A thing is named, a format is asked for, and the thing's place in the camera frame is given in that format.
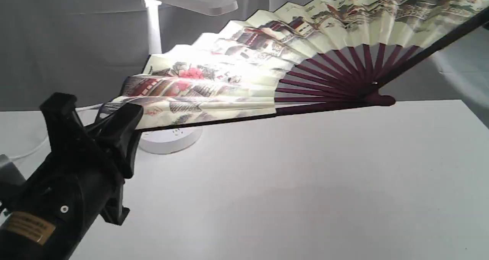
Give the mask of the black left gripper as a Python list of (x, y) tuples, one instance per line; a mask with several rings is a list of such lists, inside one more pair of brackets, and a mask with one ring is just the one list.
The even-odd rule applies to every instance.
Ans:
[(54, 93), (42, 105), (50, 153), (28, 177), (1, 165), (2, 260), (68, 260), (98, 216), (122, 225), (123, 186), (134, 175), (143, 107), (101, 106), (84, 126), (77, 98)]

